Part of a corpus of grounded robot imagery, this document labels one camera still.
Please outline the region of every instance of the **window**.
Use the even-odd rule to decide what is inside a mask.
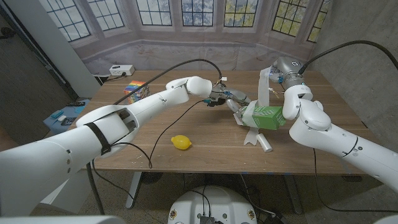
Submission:
[[[137,0],[142,25],[171,26],[169,0]]]
[[[281,0],[272,30],[295,37],[309,0]]]
[[[88,0],[103,31],[124,26],[114,0]]]
[[[323,21],[325,20],[326,14],[328,13],[328,10],[329,10],[329,5],[330,5],[330,1],[327,1],[327,0],[323,1],[322,7],[318,12],[317,19],[312,27],[310,36],[308,36],[308,41],[311,41],[314,43],[317,42],[318,35],[319,35],[319,32],[321,31]]]
[[[258,0],[226,0],[225,27],[252,27]]]
[[[90,35],[73,0],[40,0],[40,3],[68,42]]]
[[[213,26],[213,0],[181,0],[183,26]]]

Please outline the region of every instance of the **yellow lemon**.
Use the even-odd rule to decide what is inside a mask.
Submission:
[[[182,135],[172,137],[172,143],[177,149],[182,150],[186,150],[190,145],[192,145],[191,141],[189,141],[189,138]]]

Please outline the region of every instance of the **green box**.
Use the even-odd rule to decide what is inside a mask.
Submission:
[[[240,109],[242,114],[246,109],[247,106]],[[281,106],[255,106],[251,116],[258,128],[277,130],[286,123]]]

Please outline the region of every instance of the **cardboard box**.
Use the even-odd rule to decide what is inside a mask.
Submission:
[[[139,81],[131,81],[131,83],[124,89],[124,94],[129,94],[130,92],[134,91],[136,88],[142,86],[144,82]],[[144,88],[140,89],[139,91],[133,93],[129,98],[129,103],[134,103],[139,100],[144,99],[145,97],[149,96],[149,87],[145,86]]]
[[[244,114],[246,109],[247,106],[243,106],[240,109],[242,114]],[[279,126],[283,126],[286,123],[281,106],[255,106],[252,114],[248,115],[253,117],[258,128],[276,130]]]

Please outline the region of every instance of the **wall outlet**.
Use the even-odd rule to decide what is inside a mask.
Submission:
[[[112,65],[109,71],[111,75],[121,76],[123,72],[126,72],[126,75],[132,75],[135,69],[132,65]]]

